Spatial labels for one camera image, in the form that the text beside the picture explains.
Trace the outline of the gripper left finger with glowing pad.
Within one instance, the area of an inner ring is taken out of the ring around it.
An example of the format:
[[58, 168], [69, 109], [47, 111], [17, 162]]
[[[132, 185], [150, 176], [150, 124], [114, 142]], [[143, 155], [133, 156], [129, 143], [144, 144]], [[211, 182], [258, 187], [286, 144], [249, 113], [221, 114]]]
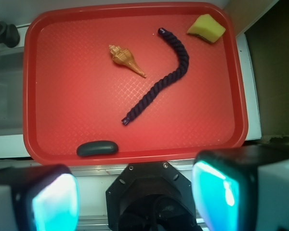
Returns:
[[77, 179], [64, 165], [0, 168], [0, 231], [74, 231]]

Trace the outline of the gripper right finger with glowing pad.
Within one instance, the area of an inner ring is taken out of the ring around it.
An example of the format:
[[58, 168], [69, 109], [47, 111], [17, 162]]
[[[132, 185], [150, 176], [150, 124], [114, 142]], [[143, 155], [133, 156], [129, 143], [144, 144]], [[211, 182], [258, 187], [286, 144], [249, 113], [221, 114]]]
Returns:
[[211, 231], [289, 231], [289, 146], [204, 150], [192, 194]]

